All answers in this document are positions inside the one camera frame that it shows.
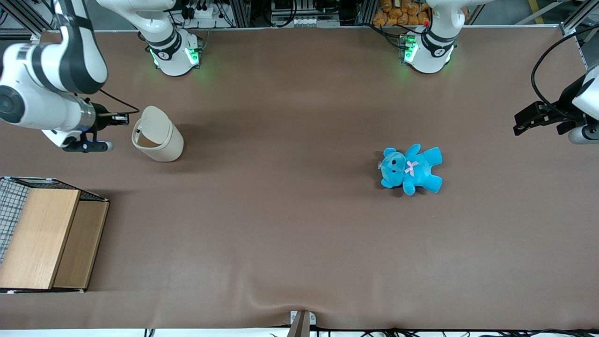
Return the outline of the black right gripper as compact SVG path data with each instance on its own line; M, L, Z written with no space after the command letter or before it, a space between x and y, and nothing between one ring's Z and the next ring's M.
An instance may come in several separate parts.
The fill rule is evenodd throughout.
M100 132L111 125L128 125L129 115L128 114L116 114L113 117L107 117L107 109L101 104L92 103L92 107L95 112L95 122L92 126L93 132Z

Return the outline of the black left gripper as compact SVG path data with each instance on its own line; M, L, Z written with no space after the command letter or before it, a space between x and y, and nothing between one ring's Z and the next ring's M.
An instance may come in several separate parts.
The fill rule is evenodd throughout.
M527 130L535 128L538 124L542 126L559 123L556 127L558 134L562 135L570 131L575 136L588 136L588 117L582 109L573 104L573 99L578 95L584 83L584 76L568 85L556 102L549 106L542 94L539 98L544 102L533 102L528 107L515 115L515 126L513 133L520 136Z

